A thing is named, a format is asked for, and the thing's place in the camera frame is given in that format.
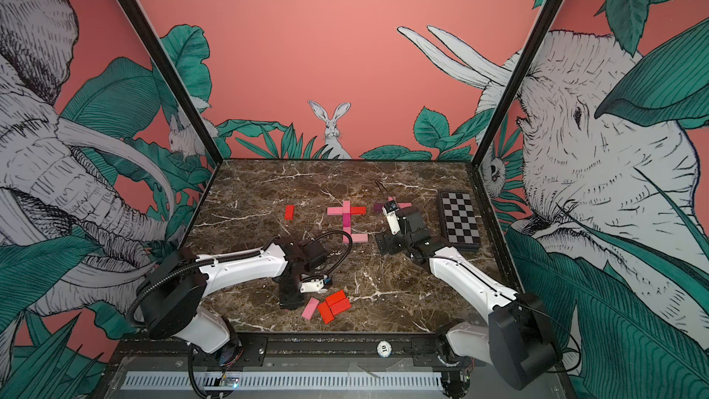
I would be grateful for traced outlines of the light pink block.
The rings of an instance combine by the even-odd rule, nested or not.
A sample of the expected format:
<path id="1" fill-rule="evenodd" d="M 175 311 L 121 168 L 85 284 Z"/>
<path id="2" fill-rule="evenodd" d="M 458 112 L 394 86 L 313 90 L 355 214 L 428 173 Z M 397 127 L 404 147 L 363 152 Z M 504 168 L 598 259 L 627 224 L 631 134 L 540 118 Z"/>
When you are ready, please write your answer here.
<path id="1" fill-rule="evenodd" d="M 352 240 L 354 243 L 366 243 L 369 238 L 367 234 L 352 234 Z"/>

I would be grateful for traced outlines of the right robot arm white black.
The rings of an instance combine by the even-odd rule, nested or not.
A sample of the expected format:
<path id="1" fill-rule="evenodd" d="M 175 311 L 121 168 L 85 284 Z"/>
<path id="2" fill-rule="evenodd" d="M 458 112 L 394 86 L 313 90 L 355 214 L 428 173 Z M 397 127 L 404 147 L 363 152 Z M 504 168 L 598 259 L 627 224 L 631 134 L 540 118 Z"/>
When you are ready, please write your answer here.
<path id="1" fill-rule="evenodd" d="M 492 365 L 505 382 L 522 390 L 562 360 L 544 303 L 532 293 L 504 286 L 469 262 L 445 238 L 433 236 L 419 210 L 396 201 L 382 206 L 390 231 L 376 235 L 383 254 L 404 253 L 452 287 L 484 326 L 458 323 L 444 333 L 454 356 Z"/>

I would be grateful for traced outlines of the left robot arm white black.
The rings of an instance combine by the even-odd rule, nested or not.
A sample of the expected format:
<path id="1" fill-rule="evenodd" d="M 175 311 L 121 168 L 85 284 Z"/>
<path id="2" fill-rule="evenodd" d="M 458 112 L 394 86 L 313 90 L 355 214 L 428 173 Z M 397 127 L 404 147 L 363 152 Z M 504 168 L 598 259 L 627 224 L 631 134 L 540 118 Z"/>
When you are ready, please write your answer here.
<path id="1" fill-rule="evenodd" d="M 137 288 L 127 318 L 151 339 L 178 338 L 226 368 L 241 358 L 243 345 L 230 321 L 206 310 L 203 299 L 239 284 L 273 279 L 279 285 L 280 308 L 296 310 L 306 294 L 332 284 L 328 258 L 315 239 L 297 242 L 280 236 L 260 248 L 220 255 L 179 249 Z"/>

